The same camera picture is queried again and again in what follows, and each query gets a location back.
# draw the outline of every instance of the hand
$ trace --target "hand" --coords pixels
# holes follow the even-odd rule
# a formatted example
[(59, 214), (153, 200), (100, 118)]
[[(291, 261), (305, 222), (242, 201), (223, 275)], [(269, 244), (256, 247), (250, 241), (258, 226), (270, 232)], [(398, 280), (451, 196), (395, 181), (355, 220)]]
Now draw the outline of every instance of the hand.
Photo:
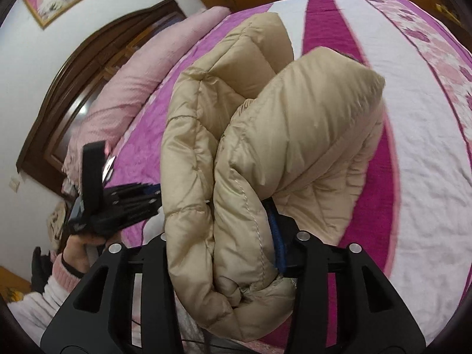
[(81, 273), (86, 273), (90, 268), (86, 245), (100, 246), (105, 244), (108, 248), (113, 243), (121, 242), (120, 232), (112, 236), (108, 241), (93, 234), (71, 235), (62, 253), (64, 261)]

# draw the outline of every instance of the white wall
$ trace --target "white wall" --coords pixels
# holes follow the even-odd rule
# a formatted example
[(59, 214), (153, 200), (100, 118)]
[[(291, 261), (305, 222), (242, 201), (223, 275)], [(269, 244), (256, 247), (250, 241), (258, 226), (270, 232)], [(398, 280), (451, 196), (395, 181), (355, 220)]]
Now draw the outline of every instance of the white wall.
[[(46, 219), (58, 197), (30, 178), (18, 193), (8, 183), (42, 100), (69, 55), (116, 18), (162, 0), (83, 0), (41, 29), (18, 0), (0, 28), (0, 265), (29, 279), (35, 246), (49, 248)], [(177, 0), (186, 15), (200, 0)]]

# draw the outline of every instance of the striped bedsheet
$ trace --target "striped bedsheet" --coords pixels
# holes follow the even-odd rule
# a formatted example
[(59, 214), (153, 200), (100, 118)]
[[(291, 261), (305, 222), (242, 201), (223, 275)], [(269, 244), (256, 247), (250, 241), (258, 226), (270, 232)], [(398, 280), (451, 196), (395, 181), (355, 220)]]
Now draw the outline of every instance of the striped bedsheet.
[[(228, 16), (151, 96), (115, 151), (111, 184), (160, 182), (160, 143), (178, 75), (247, 17), (266, 11), (280, 15), (295, 58), (330, 47), (386, 79), (385, 130), (340, 245), (364, 247), (429, 343), (471, 282), (472, 56), (408, 0), (282, 0)], [(140, 245), (142, 229), (126, 229), (126, 243)], [(282, 353), (289, 323), (250, 346)], [(336, 327), (329, 326), (327, 344), (335, 341)]]

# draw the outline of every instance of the wall switch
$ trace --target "wall switch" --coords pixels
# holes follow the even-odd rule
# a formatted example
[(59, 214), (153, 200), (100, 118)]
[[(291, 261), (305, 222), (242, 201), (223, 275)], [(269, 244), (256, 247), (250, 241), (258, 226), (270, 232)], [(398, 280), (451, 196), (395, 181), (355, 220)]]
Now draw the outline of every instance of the wall switch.
[(10, 187), (11, 190), (13, 190), (15, 193), (17, 193), (18, 188), (20, 187), (20, 180), (18, 180), (15, 177), (11, 177), (8, 186)]

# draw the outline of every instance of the metal bolt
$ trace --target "metal bolt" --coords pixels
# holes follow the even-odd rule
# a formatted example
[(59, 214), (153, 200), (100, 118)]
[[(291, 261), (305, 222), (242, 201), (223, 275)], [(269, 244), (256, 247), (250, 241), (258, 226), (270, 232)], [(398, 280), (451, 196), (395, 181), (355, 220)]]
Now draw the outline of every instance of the metal bolt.
[(362, 246), (360, 246), (358, 243), (351, 243), (349, 245), (349, 250), (353, 253), (360, 253), (362, 251)]
[(121, 250), (121, 245), (119, 243), (114, 243), (113, 245), (110, 245), (108, 248), (108, 251), (110, 253), (118, 253)]
[(300, 241), (308, 241), (310, 239), (310, 233), (308, 232), (298, 232), (296, 234), (296, 237), (300, 240)]

